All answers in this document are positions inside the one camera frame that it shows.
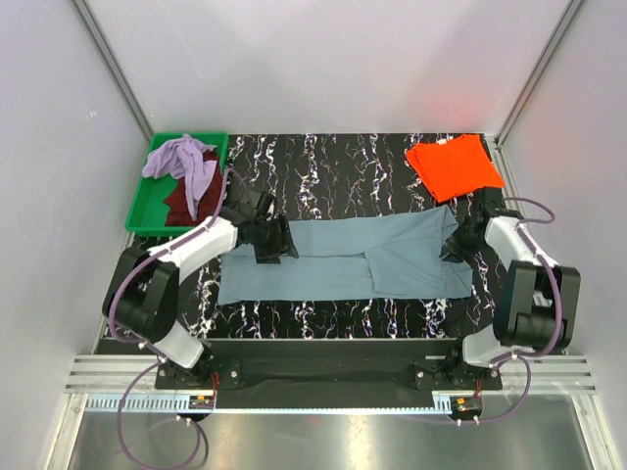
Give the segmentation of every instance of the lavender cloth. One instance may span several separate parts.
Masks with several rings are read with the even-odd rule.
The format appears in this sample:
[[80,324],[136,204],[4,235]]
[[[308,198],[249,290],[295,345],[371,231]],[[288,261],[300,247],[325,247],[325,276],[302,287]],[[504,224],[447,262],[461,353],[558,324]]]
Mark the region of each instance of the lavender cloth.
[[168,140],[148,155],[148,163],[141,170],[144,178],[161,178],[170,174],[174,179],[185,177],[187,208],[193,220],[198,215],[198,202],[216,173],[216,161],[203,162],[203,153],[215,149],[188,134]]

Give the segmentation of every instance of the light blue pants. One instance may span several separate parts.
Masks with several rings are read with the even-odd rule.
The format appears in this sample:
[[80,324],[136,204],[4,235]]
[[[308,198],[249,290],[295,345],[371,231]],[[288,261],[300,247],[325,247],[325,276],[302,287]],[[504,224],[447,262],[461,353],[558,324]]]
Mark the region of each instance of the light blue pants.
[[440,259],[442,244],[457,227],[448,206],[383,217],[293,221],[300,258],[257,264],[250,245],[224,254],[217,302],[469,297],[470,266]]

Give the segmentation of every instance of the garment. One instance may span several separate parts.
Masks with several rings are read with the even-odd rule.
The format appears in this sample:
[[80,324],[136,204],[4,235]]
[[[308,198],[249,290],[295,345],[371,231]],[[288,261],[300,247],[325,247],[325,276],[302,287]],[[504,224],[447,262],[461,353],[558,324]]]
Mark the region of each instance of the garment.
[[[218,163],[219,155],[215,150],[208,150],[203,153],[203,161]],[[209,188],[198,203],[198,216],[196,217],[196,220],[194,220],[187,209],[185,179],[179,179],[174,191],[172,191],[164,200],[164,203],[166,203],[169,207],[168,217],[166,218],[166,226],[192,227],[205,221],[205,219],[213,215],[216,210],[221,189],[222,175],[219,170],[217,170],[216,173],[214,173],[214,179],[212,179]]]
[[300,258],[257,264],[250,245],[224,254],[217,302],[468,297],[470,266],[440,260],[442,244],[457,226],[448,206],[383,217],[293,221],[290,230]]
[[407,159],[438,203],[485,187],[505,183],[483,150],[477,134],[464,134],[446,144],[417,144]]
[[215,149],[188,134],[168,140],[148,155],[141,174],[144,178],[161,178],[170,174],[174,179],[185,178],[185,198],[193,220],[197,218],[198,202],[209,188],[217,163],[203,162],[203,152]]

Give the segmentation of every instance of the white corner wall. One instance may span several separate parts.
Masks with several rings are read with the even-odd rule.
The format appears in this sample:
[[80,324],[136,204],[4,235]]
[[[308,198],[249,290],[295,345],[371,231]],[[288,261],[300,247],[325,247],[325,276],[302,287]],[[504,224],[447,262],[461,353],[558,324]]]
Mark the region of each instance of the white corner wall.
[[534,235],[581,271],[573,347],[590,361],[627,464],[627,2],[585,6],[506,141],[518,192],[555,210]]
[[0,467],[41,468],[146,142],[67,0],[0,8]]
[[568,0],[85,0],[156,131],[495,133]]

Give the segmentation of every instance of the dark red garment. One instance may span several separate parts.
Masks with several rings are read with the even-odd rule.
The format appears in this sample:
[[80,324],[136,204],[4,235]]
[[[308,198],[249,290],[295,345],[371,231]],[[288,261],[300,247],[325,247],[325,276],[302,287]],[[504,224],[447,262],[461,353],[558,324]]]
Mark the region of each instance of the dark red garment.
[[215,150],[208,150],[203,154],[203,161],[215,160],[218,164],[214,179],[212,179],[207,192],[198,202],[198,218],[192,220],[192,216],[187,208],[185,197],[185,178],[180,178],[174,191],[166,197],[164,203],[169,206],[166,226],[169,227],[195,227],[201,224],[207,217],[214,214],[219,200],[219,193],[222,188],[222,175],[219,172],[219,155]]

